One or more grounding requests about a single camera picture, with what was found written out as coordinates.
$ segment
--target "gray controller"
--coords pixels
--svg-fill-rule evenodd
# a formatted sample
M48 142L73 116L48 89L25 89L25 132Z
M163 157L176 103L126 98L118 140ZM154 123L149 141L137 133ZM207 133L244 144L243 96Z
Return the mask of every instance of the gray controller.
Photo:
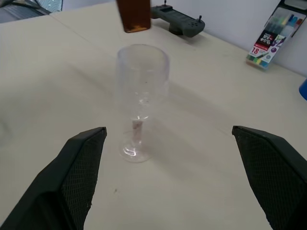
M151 8L151 18L162 20L170 23L169 31L175 35L185 35L187 37L194 37L205 28L205 23L199 19L191 18L181 12L175 11L172 6L164 5L154 6Z

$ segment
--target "wine glass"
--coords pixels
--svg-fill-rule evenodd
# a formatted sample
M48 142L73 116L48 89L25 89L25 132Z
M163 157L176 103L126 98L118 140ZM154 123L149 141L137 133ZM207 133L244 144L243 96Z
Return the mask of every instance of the wine glass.
M167 97L168 74L169 58L154 46L131 45L118 52L116 96L125 120L120 154L130 162L143 162L152 155L144 127Z

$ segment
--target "white table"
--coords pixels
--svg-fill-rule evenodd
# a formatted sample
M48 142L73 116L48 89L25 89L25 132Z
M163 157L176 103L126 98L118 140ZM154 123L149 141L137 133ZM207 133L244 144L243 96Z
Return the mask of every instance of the white table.
M0 25L0 118L8 129L0 182L9 184L0 189L0 222L68 138L106 126L84 229L271 229L231 129L280 135L306 158L304 77L276 65L259 71L245 64L244 50L205 33L172 35L161 21L125 34L113 3L52 17ZM116 53L132 43L171 58L169 101L154 121L156 156L141 164L119 157L112 109Z

